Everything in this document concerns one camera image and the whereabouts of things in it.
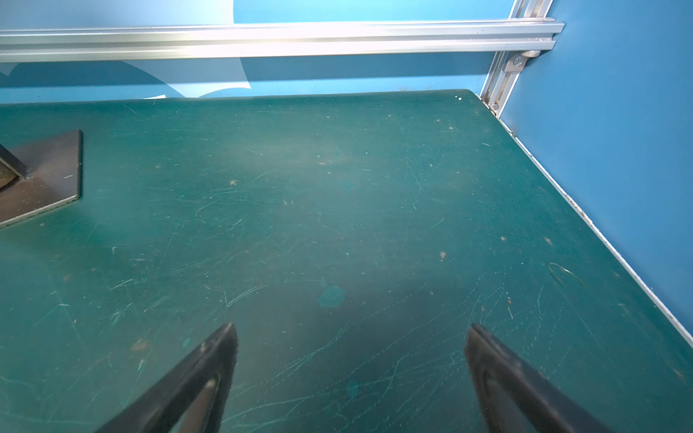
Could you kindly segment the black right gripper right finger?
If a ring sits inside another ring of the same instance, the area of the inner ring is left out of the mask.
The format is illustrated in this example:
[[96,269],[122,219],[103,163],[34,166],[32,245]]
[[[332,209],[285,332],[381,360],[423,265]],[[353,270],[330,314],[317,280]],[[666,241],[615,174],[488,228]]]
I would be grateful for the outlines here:
[[465,357],[490,432],[610,432],[499,338],[479,324]]

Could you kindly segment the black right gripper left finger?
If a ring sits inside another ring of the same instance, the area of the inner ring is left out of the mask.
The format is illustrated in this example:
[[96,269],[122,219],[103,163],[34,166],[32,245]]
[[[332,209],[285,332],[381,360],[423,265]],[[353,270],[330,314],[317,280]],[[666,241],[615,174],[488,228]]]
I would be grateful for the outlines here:
[[232,324],[214,331],[100,432],[218,432],[236,367]]

